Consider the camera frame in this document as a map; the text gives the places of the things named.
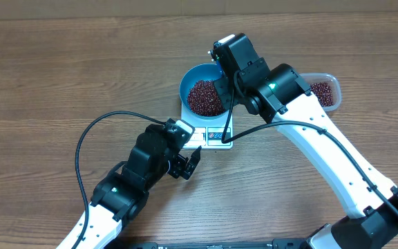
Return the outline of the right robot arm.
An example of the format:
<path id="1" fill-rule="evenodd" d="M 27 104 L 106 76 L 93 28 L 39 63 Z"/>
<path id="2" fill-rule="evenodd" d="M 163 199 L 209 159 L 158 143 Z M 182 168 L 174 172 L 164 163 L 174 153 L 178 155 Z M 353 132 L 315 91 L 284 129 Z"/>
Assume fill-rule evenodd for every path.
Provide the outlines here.
<path id="1" fill-rule="evenodd" d="M 309 235 L 302 248 L 382 248 L 398 235 L 398 186 L 341 133 L 294 68 L 269 68 L 242 33 L 216 41 L 210 55 L 224 75 L 216 85 L 223 107 L 242 104 L 265 127 L 276 127 L 322 175 L 345 212 Z"/>

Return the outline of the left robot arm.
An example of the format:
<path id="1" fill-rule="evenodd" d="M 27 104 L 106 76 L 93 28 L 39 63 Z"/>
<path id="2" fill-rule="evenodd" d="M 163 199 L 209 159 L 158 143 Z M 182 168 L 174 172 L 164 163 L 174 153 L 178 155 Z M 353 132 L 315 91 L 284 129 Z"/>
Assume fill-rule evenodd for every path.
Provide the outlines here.
<path id="1" fill-rule="evenodd" d="M 142 211 L 149 190 L 166 174 L 187 180 L 200 161 L 180 150 L 195 128 L 184 120 L 151 124 L 141 133 L 127 161 L 118 163 L 93 190 L 88 211 L 58 245 L 59 248 L 104 248 Z"/>

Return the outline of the red adzuki beans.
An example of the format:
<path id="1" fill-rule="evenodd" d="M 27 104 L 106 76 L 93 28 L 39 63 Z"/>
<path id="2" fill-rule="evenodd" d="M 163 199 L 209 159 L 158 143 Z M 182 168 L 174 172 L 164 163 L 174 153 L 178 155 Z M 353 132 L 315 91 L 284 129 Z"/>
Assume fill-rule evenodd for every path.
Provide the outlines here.
<path id="1" fill-rule="evenodd" d="M 313 83 L 310 87 L 322 107 L 331 107 L 334 105 L 333 91 L 328 82 Z"/>

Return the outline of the blue plastic measuring scoop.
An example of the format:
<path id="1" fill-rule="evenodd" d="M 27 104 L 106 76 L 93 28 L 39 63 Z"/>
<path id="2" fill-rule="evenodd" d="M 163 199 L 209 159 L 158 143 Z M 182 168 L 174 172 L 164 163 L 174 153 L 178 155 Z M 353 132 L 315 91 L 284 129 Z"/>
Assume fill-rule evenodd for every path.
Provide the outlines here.
<path id="1" fill-rule="evenodd" d="M 214 63 L 216 64 L 216 66 L 217 66 L 217 69 L 218 69 L 218 71 L 219 71 L 219 73 L 220 73 L 220 76 L 222 77 L 222 76 L 225 76 L 225 73 L 224 73 L 224 71 L 223 71 L 223 69 L 222 69 L 222 66 L 221 66 L 221 64 L 220 64 L 220 62 L 218 61 L 218 60 L 214 60 Z"/>

